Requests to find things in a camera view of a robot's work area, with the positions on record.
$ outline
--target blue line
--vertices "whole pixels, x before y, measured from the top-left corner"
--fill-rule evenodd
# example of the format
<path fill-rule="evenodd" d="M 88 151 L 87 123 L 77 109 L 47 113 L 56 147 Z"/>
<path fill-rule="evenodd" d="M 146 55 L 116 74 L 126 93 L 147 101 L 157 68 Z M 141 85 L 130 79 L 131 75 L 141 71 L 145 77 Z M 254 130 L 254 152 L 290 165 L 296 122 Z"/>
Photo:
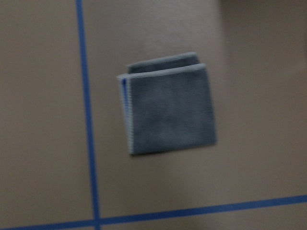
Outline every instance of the blue line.
<path fill-rule="evenodd" d="M 155 220 L 155 219 L 204 215 L 204 214 L 218 213 L 218 212 L 239 211 L 244 209 L 253 209 L 261 207 L 291 205 L 291 204 L 299 204 L 305 202 L 307 202 L 307 195 L 300 195 L 300 196 L 251 201 L 251 202 L 228 204 L 228 205 L 216 205 L 216 206 L 197 207 L 197 208 L 189 208 L 189 209 L 181 209 L 181 210 L 173 210 L 165 212 L 154 212 L 154 213 L 139 214 L 139 215 L 102 218 L 100 219 L 100 223 L 102 225 L 120 224 L 120 223 L 129 223 L 129 222 Z"/>
<path fill-rule="evenodd" d="M 56 224 L 43 224 L 43 225 L 34 225 L 27 227 L 15 227 L 1 230 L 58 230 L 58 229 L 72 229 L 72 228 L 81 228 L 81 227 L 90 227 L 94 226 L 95 222 L 93 220 L 81 220 L 65 223 L 56 223 Z"/>
<path fill-rule="evenodd" d="M 93 214 L 94 214 L 94 221 L 95 221 L 95 229 L 100 230 L 99 197 L 98 197 L 98 189 L 97 189 L 95 149 L 94 149 L 93 124 L 92 124 L 92 112 L 91 112 L 92 111 L 91 110 L 91 97 L 90 97 L 90 85 L 89 85 L 88 68 L 87 68 L 82 0 L 76 0 L 76 6 L 77 6 L 78 30 L 79 30 L 79 40 L 80 40 L 81 67 L 82 67 L 82 77 L 83 77 L 88 156 L 89 156 L 90 176 L 91 176 L 91 185 L 92 185 Z"/>

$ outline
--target cloth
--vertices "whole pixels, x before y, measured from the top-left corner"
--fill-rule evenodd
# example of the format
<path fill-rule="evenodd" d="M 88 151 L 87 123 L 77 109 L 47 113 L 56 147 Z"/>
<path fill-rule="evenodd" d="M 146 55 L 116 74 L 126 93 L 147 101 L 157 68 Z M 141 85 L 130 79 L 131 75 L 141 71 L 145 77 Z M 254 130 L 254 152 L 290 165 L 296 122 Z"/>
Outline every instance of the cloth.
<path fill-rule="evenodd" d="M 195 53 L 158 58 L 132 64 L 130 74 L 118 76 L 131 154 L 216 142 L 205 65 L 195 62 Z"/>

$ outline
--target towel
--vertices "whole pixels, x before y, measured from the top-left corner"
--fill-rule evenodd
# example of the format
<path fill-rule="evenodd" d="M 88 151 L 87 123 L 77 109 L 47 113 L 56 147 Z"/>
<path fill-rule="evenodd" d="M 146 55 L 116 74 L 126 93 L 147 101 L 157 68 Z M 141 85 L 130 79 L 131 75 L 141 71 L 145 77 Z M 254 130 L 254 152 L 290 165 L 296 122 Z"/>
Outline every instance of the towel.
<path fill-rule="evenodd" d="M 118 79 L 130 154 L 216 142 L 208 76 L 196 53 L 134 63 Z"/>

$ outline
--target beige floor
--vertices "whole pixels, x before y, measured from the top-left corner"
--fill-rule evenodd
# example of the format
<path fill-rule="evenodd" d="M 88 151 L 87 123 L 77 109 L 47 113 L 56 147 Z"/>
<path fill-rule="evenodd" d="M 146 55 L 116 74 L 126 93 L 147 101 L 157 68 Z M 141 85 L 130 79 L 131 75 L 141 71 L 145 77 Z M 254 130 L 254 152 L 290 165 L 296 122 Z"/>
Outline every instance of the beige floor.
<path fill-rule="evenodd" d="M 84 0 L 83 10 L 103 217 L 306 195 L 306 1 Z M 0 229 L 92 219 L 75 2 L 3 0 L 0 19 Z M 131 157 L 116 76 L 188 51 L 207 64 L 218 144 Z M 305 230 L 306 207 L 104 229 Z"/>

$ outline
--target vertical blue line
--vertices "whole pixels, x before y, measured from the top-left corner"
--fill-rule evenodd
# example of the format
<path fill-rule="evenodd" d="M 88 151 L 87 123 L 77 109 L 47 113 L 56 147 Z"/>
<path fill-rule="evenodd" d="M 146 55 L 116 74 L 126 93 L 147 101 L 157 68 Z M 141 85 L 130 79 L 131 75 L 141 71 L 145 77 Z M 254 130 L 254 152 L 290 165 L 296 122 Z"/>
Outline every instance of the vertical blue line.
<path fill-rule="evenodd" d="M 88 142 L 87 143 L 88 144 L 88 157 L 89 157 L 90 177 L 91 177 L 91 185 L 92 185 L 93 215 L 94 215 L 95 230 L 100 230 L 99 198 L 98 198 L 98 189 L 97 189 L 93 123 L 92 123 L 92 112 L 91 112 L 92 111 L 91 110 L 91 97 L 90 97 L 90 85 L 89 85 L 88 68 L 87 68 L 82 0 L 76 0 L 76 7 L 77 7 L 78 30 L 79 30 L 79 40 L 80 40 L 85 119 L 86 119 L 87 142 Z"/>

